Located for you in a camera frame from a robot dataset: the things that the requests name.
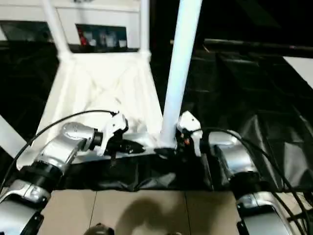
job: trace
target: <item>white shelf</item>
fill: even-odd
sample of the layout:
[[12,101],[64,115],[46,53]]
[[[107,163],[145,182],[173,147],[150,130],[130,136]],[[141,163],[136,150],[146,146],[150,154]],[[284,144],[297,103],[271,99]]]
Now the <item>white shelf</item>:
[[[93,0],[85,3],[75,3],[73,0],[52,0],[56,8],[83,8],[112,11],[140,11],[139,0]],[[0,5],[6,6],[41,6],[40,0],[1,0]]]

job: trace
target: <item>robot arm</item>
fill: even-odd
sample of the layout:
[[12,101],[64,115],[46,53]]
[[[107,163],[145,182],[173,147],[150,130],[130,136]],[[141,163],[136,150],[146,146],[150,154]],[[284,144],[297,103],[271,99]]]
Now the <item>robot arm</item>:
[[65,124],[0,197],[0,234],[37,234],[44,220],[40,212],[78,151],[95,150],[103,154],[109,139],[115,134],[121,136],[127,129],[121,114],[114,116],[103,132],[77,122]]
[[269,187],[264,184],[249,151],[235,137],[211,132],[211,152],[220,159],[241,218],[241,235],[295,234]]

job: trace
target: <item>black cable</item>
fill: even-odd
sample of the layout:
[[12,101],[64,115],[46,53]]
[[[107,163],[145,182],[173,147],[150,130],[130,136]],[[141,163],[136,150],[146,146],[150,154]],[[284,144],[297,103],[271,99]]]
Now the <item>black cable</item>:
[[[240,136],[232,133],[231,131],[228,131],[228,130],[225,130],[225,129],[222,129],[222,128],[218,128],[218,127],[208,127],[208,128],[205,128],[205,130],[208,130],[208,131],[220,131],[220,132],[224,132],[224,133],[227,133],[233,137],[235,137],[250,153],[252,153],[250,151],[250,148],[248,147],[247,144],[249,144],[249,146],[252,146],[253,148],[255,148],[256,150],[260,151],[266,158],[267,160],[269,161],[269,163],[272,165],[272,167],[275,169],[275,171],[278,173],[278,175],[281,177],[282,181],[286,184],[286,186],[289,188],[290,192],[293,194],[294,198],[296,199],[297,203],[299,204],[299,207],[301,208],[301,211],[303,212],[304,216],[305,216],[305,219],[306,219],[306,222],[307,222],[307,228],[306,228],[306,231],[307,231],[307,234],[310,235],[310,219],[309,219],[309,215],[308,215],[308,212],[307,210],[305,209],[302,201],[300,200],[297,192],[294,190],[294,188],[291,186],[290,182],[286,179],[285,175],[282,173],[282,171],[278,168],[278,166],[276,165],[276,163],[274,163],[271,159],[271,157],[264,151],[262,150],[259,146],[255,145],[254,143],[252,143],[251,141],[247,140],[247,139],[244,139],[244,138],[241,138]],[[189,132],[190,134],[196,132],[196,131],[202,131],[202,129],[197,129],[197,130],[194,130],[194,131],[191,131]]]
[[82,112],[79,112],[79,113],[75,113],[75,114],[72,114],[72,115],[69,115],[69,116],[66,116],[58,121],[55,121],[53,122],[52,124],[50,124],[49,126],[45,127],[44,129],[42,129],[40,132],[38,132],[33,138],[31,138],[24,146],[23,148],[20,149],[20,151],[17,153],[17,155],[15,156],[15,158],[13,159],[13,162],[11,163],[11,165],[9,166],[8,170],[6,171],[6,174],[4,176],[4,179],[1,183],[1,186],[0,186],[0,194],[4,188],[4,184],[7,180],[7,178],[9,177],[11,171],[12,171],[12,168],[16,165],[16,162],[18,160],[18,158],[22,155],[22,153],[27,149],[28,146],[30,146],[32,144],[32,142],[38,138],[42,133],[44,133],[46,130],[50,129],[51,127],[55,126],[56,124],[59,124],[60,122],[62,121],[65,121],[67,119],[70,119],[72,117],[75,117],[75,116],[78,116],[78,115],[82,115],[82,114],[87,114],[87,113],[109,113],[111,114],[112,116],[115,116],[116,113],[115,112],[112,112],[112,111],[108,111],[108,110],[86,110],[86,111],[82,111]]
[[286,184],[286,186],[288,187],[288,189],[290,190],[290,192],[293,194],[295,200],[297,201],[297,203],[299,204],[299,207],[301,208],[301,211],[304,214],[304,218],[307,222],[307,226],[306,226],[306,231],[307,234],[310,235],[310,218],[309,218],[309,214],[307,212],[307,210],[305,209],[301,199],[299,198],[297,192],[294,190],[294,188],[291,186],[290,182],[286,179],[286,177],[284,176],[284,174],[281,172],[281,170],[278,168],[278,166],[276,164],[274,164],[270,158],[270,156],[264,151],[262,150],[259,146],[255,145],[253,142],[242,138],[242,140],[246,143],[248,143],[250,146],[252,146],[254,149],[258,150],[259,152],[261,152],[269,161],[269,163],[272,165],[272,167],[275,169],[275,171],[279,174],[279,176],[282,178],[282,181],[284,182],[284,184]]
[[272,192],[272,194],[274,195],[276,200],[283,206],[283,208],[287,211],[287,213],[290,216],[290,219],[296,224],[301,235],[305,235],[305,232],[303,231],[303,228],[299,224],[298,219],[295,217],[295,215],[292,213],[292,211],[289,209],[289,207],[286,205],[286,203],[277,195],[276,192]]

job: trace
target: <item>white metal frame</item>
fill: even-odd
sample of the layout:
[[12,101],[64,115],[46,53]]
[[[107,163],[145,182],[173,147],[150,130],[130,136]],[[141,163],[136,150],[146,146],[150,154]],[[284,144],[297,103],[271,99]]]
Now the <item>white metal frame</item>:
[[[50,0],[42,0],[47,23],[52,33],[52,37],[58,49],[58,56],[62,63],[70,62],[73,54],[70,52],[61,23],[56,15]],[[171,147],[175,146],[176,124],[179,119],[182,98],[185,90],[186,79],[189,70],[189,64],[196,35],[202,0],[181,0],[179,3],[179,13],[177,27],[175,32],[173,55],[170,67],[169,82],[166,93],[164,116],[162,130],[159,136],[158,145]],[[150,58],[149,51],[149,0],[141,1],[140,10],[140,53]],[[313,74],[312,59],[306,59],[307,77]],[[10,125],[0,117],[0,126],[2,128],[0,142],[6,152],[12,157],[15,156],[16,150],[25,142],[16,133]],[[10,136],[10,144],[3,145],[6,136]]]

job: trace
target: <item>white panel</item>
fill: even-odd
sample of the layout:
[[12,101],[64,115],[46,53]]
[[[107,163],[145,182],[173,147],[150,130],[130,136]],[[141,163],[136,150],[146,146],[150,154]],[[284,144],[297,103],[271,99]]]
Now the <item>white panel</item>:
[[0,146],[14,158],[26,141],[0,115]]
[[1,21],[42,21],[45,22],[44,11],[41,7],[1,6]]
[[86,9],[57,9],[67,42],[80,44],[75,24],[93,24],[126,27],[127,44],[130,48],[139,48],[139,13]]
[[286,56],[284,59],[313,88],[313,59]]
[[0,41],[6,41],[6,40],[7,40],[6,36],[0,27]]

